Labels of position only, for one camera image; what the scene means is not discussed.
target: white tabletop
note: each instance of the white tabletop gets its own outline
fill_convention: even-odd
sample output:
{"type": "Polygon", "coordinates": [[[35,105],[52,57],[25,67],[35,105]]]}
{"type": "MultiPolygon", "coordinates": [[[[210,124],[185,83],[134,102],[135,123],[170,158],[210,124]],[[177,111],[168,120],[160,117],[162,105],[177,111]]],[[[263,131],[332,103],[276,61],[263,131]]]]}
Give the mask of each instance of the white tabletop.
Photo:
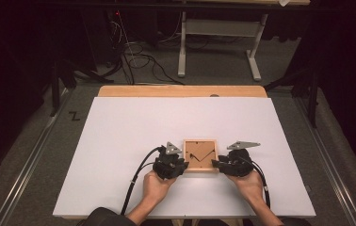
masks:
{"type": "MultiPolygon", "coordinates": [[[[184,139],[215,139],[218,153],[238,140],[259,142],[248,151],[266,175],[271,209],[278,216],[316,215],[269,98],[96,97],[54,215],[85,218],[103,206],[121,211],[135,171],[146,154],[184,139]]],[[[158,156],[154,153],[148,162],[158,156]]],[[[127,213],[140,201],[145,168],[127,213]]],[[[243,218],[254,216],[222,174],[184,173],[149,218],[243,218]]]]}

